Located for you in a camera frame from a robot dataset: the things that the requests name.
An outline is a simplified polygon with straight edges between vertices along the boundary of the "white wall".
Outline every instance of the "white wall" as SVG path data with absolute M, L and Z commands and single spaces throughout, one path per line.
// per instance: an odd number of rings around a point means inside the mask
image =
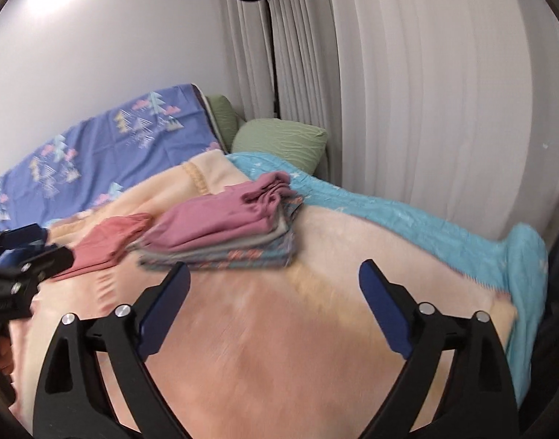
M 32 0 L 0 14 L 0 174 L 81 119 L 177 83 L 240 109 L 222 0 Z

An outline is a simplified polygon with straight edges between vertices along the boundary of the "red folded cloth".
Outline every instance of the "red folded cloth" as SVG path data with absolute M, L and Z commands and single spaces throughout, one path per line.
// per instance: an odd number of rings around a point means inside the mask
M 147 231 L 152 221 L 153 217 L 148 213 L 105 219 L 76 245 L 73 266 L 52 280 L 116 266 L 125 256 L 127 245 Z
M 225 187 L 166 211 L 139 241 L 155 252 L 183 252 L 238 237 L 265 234 L 275 226 L 282 198 L 295 196 L 285 171 L 264 173 L 256 181 Z

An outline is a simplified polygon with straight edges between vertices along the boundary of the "white curtain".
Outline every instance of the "white curtain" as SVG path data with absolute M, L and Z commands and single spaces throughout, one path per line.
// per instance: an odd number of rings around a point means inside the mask
M 559 199 L 559 24 L 544 0 L 331 0 L 343 186 L 489 238 Z
M 340 183 L 340 78 L 330 0 L 269 0 L 281 118 L 325 128 L 325 176 Z M 271 117 L 273 82 L 267 16 L 262 3 L 223 0 L 247 120 Z

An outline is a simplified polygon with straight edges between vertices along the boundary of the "peach blanket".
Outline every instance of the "peach blanket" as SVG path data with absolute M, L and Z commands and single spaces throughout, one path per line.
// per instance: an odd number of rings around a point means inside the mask
M 194 196 L 217 193 L 246 177 L 219 151 L 171 168 L 128 190 L 88 217 L 52 229 L 51 241 L 78 242 L 114 215 L 158 217 Z M 198 272 L 160 353 L 147 367 L 172 410 L 196 439 L 358 437 L 403 366 L 387 347 L 357 280 L 373 258 L 386 276 L 417 301 L 442 312 L 491 313 L 507 341 L 515 309 L 391 232 L 363 219 L 304 206 L 295 223 L 299 254 L 281 270 Z M 34 396 L 49 341 L 62 315 L 106 315 L 133 303 L 163 274 L 120 265 L 42 284 L 30 321 L 11 325 L 17 362 L 15 413 L 31 429 Z M 416 426 L 429 422 L 450 368 L 445 354 Z M 120 421 L 135 428 L 112 374 L 100 356 Z

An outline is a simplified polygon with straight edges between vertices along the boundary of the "stack of folded clothes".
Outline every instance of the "stack of folded clothes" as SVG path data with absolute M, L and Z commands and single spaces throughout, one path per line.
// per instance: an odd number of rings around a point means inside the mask
M 285 267 L 295 253 L 292 222 L 302 197 L 283 171 L 190 199 L 165 212 L 129 249 L 140 265 L 168 270 Z

